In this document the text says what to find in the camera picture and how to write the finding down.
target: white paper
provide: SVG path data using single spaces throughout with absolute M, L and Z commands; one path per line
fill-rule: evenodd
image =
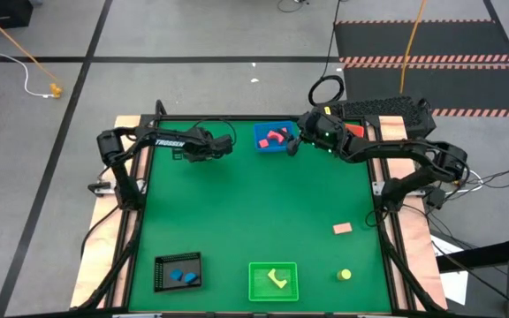
M 446 254 L 462 251 L 462 248 L 447 243 L 433 235 L 431 236 L 431 241 L 435 243 L 437 247 L 441 248 L 441 250 L 443 250 Z M 441 252 L 439 252 L 439 250 L 434 246 L 433 250 L 435 251 L 436 256 L 441 255 Z M 441 274 L 441 283 L 443 284 L 445 297 L 464 306 L 467 300 L 467 280 L 468 273 L 466 271 Z

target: red and white striped tape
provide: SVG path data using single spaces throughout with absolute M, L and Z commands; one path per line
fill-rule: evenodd
M 509 117 L 509 110 L 435 109 L 432 115 L 442 117 Z
M 340 57 L 343 63 L 403 63 L 403 56 L 384 57 Z M 436 55 L 436 56 L 409 56 L 408 63 L 506 63 L 509 62 L 507 54 L 490 55 Z
M 403 64 L 396 63 L 349 63 L 345 68 L 394 68 L 401 69 Z M 431 70 L 509 70 L 509 64 L 408 64 L 408 69 Z
M 492 22 L 492 19 L 425 19 L 420 23 L 465 23 L 465 22 Z M 339 20 L 335 24 L 373 24 L 373 23 L 415 23 L 415 20 L 411 19 L 386 19 L 386 20 Z

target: yellow object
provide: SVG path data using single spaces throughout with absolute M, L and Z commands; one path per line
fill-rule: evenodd
M 54 98 L 60 98 L 62 91 L 62 88 L 58 87 L 55 83 L 50 84 L 50 92 L 52 92 Z
M 427 0 L 422 0 L 422 6 L 420 7 L 420 11 L 417 13 L 417 18 L 415 18 L 414 29 L 412 30 L 412 35 L 410 35 L 410 41 L 407 43 L 406 54 L 404 55 L 404 64 L 402 65 L 402 75 L 399 79 L 399 93 L 402 94 L 404 92 L 404 80 L 406 77 L 406 66 L 407 66 L 407 58 L 410 54 L 410 49 L 412 48 L 412 43 L 414 42 L 415 30 L 417 30 L 417 25 L 420 24 L 420 20 L 422 19 L 423 8 L 425 7 L 425 3 Z
M 337 279 L 338 280 L 347 280 L 351 278 L 351 271 L 349 269 L 341 269 L 337 273 Z
M 276 284 L 278 286 L 278 288 L 282 289 L 284 288 L 284 286 L 286 286 L 286 283 L 288 283 L 288 281 L 286 281 L 285 279 L 284 280 L 277 280 L 276 279 L 276 270 L 275 269 L 271 269 L 270 272 L 269 272 L 269 278 L 272 282 L 274 282 L 274 284 Z
M 60 80 L 58 80 L 58 78 L 54 75 L 52 75 L 51 72 L 49 72 L 47 69 L 44 68 L 44 66 L 42 66 L 37 60 L 36 58 L 34 58 L 32 55 L 30 55 L 25 49 L 23 49 L 23 47 L 21 47 L 15 40 L 13 40 L 13 38 L 8 35 L 5 30 L 3 30 L 1 27 L 0 27 L 0 32 L 5 35 L 5 37 L 11 41 L 11 43 L 13 43 L 17 49 L 19 49 L 21 52 L 23 52 L 23 54 L 25 54 L 26 56 L 28 56 L 32 61 L 33 63 L 36 64 L 36 66 L 38 66 L 43 72 L 45 72 L 47 75 L 50 76 L 51 79 L 53 79 L 54 81 L 56 82 L 59 82 Z M 54 98 L 59 98 L 60 97 L 60 94 L 62 94 L 62 88 L 60 88 L 57 84 L 50 84 L 50 91 L 52 92 L 52 95 L 54 96 Z

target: green tray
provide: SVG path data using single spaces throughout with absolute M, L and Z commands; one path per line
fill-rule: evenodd
M 269 277 L 276 270 L 277 280 L 286 280 L 279 288 Z M 298 301 L 298 266 L 295 262 L 251 262 L 248 264 L 248 299 L 250 301 Z

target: red block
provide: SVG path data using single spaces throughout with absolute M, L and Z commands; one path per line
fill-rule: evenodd
M 268 140 L 259 140 L 258 141 L 258 145 L 261 147 L 261 148 L 266 148 L 269 146 L 269 141 Z
M 346 130 L 353 133 L 357 137 L 364 137 L 364 127 L 359 125 L 345 124 Z
M 279 144 L 284 142 L 284 136 L 274 131 L 269 131 L 269 134 L 266 136 L 266 138 L 270 140 L 278 140 Z

